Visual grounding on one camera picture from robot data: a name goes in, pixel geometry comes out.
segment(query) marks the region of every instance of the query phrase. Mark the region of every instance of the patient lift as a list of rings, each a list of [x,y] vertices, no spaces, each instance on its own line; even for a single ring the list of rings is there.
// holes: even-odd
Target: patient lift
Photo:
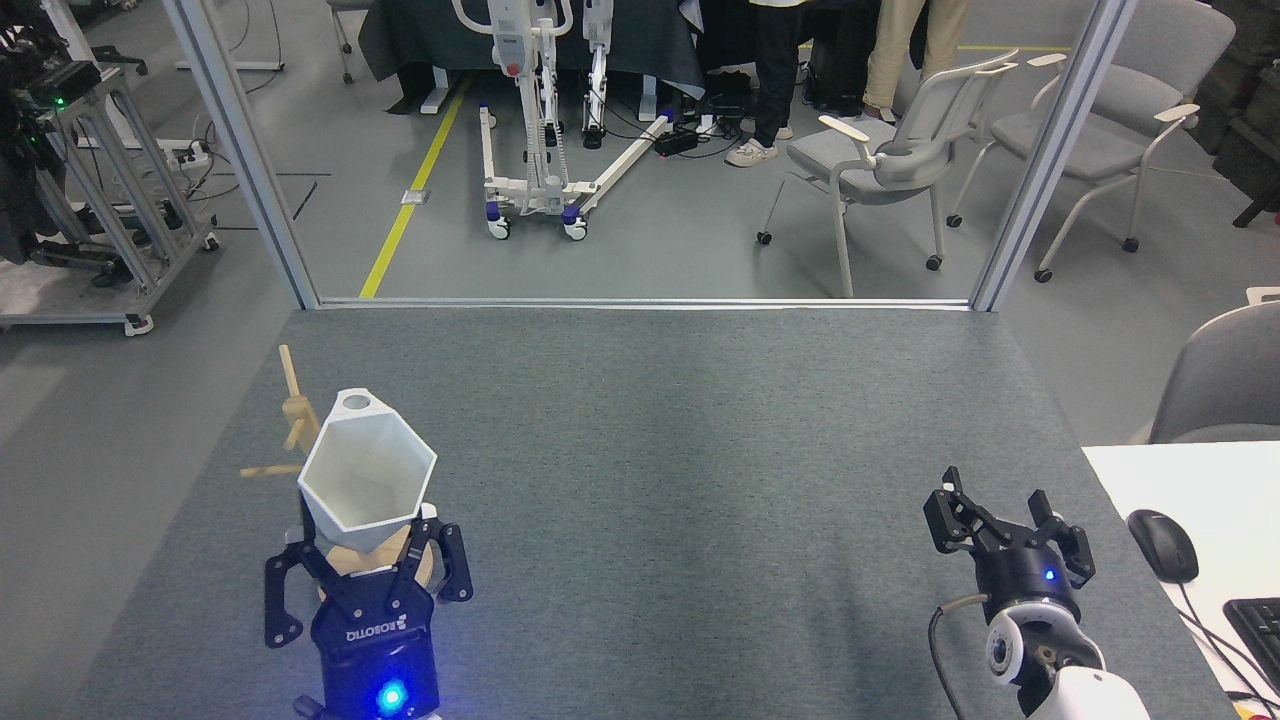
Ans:
[[[557,5],[564,19],[556,24]],[[489,24],[467,17],[462,0],[453,0],[458,20],[481,35],[493,36],[493,60],[516,81],[525,119],[525,177],[500,177],[494,168],[492,131],[497,118],[480,105],[480,140],[484,155],[485,219],[498,240],[509,234],[506,206],[520,215],[559,215],[571,240],[586,237],[586,214],[644,154],[649,142],[671,129],[671,117],[655,119],[591,182],[571,182],[564,158],[563,124],[556,91],[556,38],[573,27],[568,0],[488,0]],[[613,1],[584,1],[584,37],[591,47],[591,74],[584,99],[582,133],[586,147],[599,147],[604,137],[604,70],[612,37]]]

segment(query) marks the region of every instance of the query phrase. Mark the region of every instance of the office chair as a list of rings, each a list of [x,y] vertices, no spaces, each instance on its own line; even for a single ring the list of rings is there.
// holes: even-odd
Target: office chair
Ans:
[[[1235,26],[1226,15],[1196,0],[1140,1],[1062,170],[1066,177],[1093,187],[1071,208],[1041,258],[1036,269],[1037,282],[1044,283],[1053,277],[1048,264],[1084,205],[1100,195],[1134,183],[1129,234],[1121,249],[1125,252],[1138,251],[1138,209],[1151,156],[1199,109],[1183,102],[1196,94],[1196,87],[1234,35]],[[1028,60],[1027,64],[1056,64],[1061,73],[1064,60],[1065,55],[1053,54]],[[1030,155],[1044,119],[1043,111],[1037,108],[1057,82],[1055,77],[1041,88],[1029,111],[992,123],[991,137],[978,151],[978,159],[947,215],[948,227],[960,225],[960,204],[987,150],[998,143],[1024,160]]]
[[[844,291],[846,297],[852,297],[852,270],[845,232],[847,206],[852,202],[890,205],[929,191],[936,252],[925,266],[931,270],[941,268],[946,255],[942,247],[942,202],[936,183],[955,164],[955,141],[970,132],[1000,78],[1016,67],[1009,61],[1016,53],[1016,49],[1010,50],[989,60],[927,78],[896,127],[870,118],[842,120],[820,117],[831,129],[796,140],[787,147],[787,156],[804,174],[788,170],[783,176],[764,225],[755,236],[756,242],[772,242],[769,222],[786,183],[792,178],[804,181],[804,187],[823,192],[832,200]]]
[[[374,6],[374,0],[325,0],[329,4],[329,14],[333,15],[333,33],[338,38],[338,56],[342,59],[342,82],[351,85],[351,69],[347,68],[347,55],[351,55],[351,42],[347,41],[347,31],[342,27],[338,13],[352,13],[367,10]]]
[[[1149,443],[1280,441],[1280,302],[1231,310],[1183,346]]]

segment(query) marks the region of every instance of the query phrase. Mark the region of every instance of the dark equipment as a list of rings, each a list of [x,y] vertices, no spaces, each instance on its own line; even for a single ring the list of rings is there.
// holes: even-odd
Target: dark equipment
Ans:
[[[302,623],[284,609],[284,579],[302,565],[325,592],[311,621],[311,641],[320,651],[325,705],[302,696],[294,710],[312,720],[425,717],[440,705],[431,648],[431,594],[413,575],[428,542],[440,551],[440,602],[471,600],[462,529],[436,518],[415,518],[399,561],[389,569],[339,575],[315,544],[315,520],[301,501],[302,527],[287,536],[284,552],[266,561],[265,634],[270,648],[302,634]]]

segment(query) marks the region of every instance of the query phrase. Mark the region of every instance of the computer mouse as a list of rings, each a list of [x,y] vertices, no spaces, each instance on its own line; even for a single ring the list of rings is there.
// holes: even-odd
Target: computer mouse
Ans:
[[[1172,518],[1156,510],[1134,510],[1126,520],[1156,577],[1166,583],[1187,583],[1199,575],[1196,546]]]

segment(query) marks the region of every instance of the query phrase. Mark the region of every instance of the blue led light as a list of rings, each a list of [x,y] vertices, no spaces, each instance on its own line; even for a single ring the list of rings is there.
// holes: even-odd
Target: blue led light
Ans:
[[[404,707],[407,700],[408,692],[404,691],[404,683],[389,680],[378,691],[378,711],[383,715],[394,715],[401,707]]]

